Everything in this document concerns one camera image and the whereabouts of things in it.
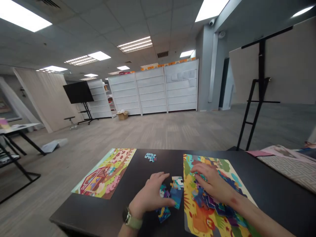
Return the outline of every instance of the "gray floor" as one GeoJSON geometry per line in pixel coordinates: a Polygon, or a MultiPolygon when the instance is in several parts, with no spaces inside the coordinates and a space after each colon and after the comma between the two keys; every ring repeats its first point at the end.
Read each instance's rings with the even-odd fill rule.
{"type": "MultiPolygon", "coordinates": [[[[28,155],[20,160],[26,170],[42,177],[0,205],[1,236],[64,236],[48,221],[67,199],[72,188],[110,148],[227,150],[237,144],[246,105],[231,110],[196,111],[131,116],[83,123],[78,130],[48,134],[44,129],[28,134],[39,146],[54,139],[69,143],[42,157],[25,140],[15,138],[28,155]]],[[[255,105],[250,110],[251,121],[255,105]]],[[[253,136],[251,149],[273,144],[300,148],[316,125],[316,106],[265,104],[253,136]]],[[[241,148],[245,148],[250,125],[246,125],[241,148]]],[[[14,165],[0,170],[0,196],[16,190],[22,180],[14,165]]]]}

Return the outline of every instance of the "right hand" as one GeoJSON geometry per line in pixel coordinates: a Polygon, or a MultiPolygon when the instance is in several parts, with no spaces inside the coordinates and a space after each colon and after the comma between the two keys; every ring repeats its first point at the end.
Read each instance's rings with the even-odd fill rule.
{"type": "Polygon", "coordinates": [[[199,184],[210,196],[227,205],[236,204],[236,199],[239,198],[239,193],[226,183],[215,169],[212,169],[207,164],[199,163],[193,166],[191,172],[198,172],[199,174],[203,174],[205,176],[207,182],[204,181],[199,174],[195,174],[195,178],[199,184]]]}

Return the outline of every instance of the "green watch strap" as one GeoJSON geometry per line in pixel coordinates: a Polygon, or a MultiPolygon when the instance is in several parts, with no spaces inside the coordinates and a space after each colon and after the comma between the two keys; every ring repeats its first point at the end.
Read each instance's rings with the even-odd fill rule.
{"type": "Polygon", "coordinates": [[[128,210],[128,217],[127,222],[125,223],[127,226],[132,227],[133,229],[140,229],[143,223],[143,220],[136,219],[135,217],[132,217],[129,208],[128,210]]]}

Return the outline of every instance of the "chair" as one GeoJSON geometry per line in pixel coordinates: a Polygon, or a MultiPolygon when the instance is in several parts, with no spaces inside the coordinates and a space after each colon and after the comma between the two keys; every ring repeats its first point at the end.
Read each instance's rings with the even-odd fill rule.
{"type": "Polygon", "coordinates": [[[64,118],[64,120],[67,120],[69,119],[69,121],[71,122],[71,127],[70,127],[70,130],[71,129],[77,129],[78,125],[74,124],[73,121],[71,119],[75,118],[75,116],[73,117],[68,117],[68,118],[64,118]]]}

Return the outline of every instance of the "black tv screen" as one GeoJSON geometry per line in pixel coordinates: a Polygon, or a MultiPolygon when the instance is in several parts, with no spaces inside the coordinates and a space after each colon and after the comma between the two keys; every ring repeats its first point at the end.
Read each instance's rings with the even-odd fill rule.
{"type": "Polygon", "coordinates": [[[86,81],[64,85],[64,89],[71,104],[94,101],[86,81]]]}

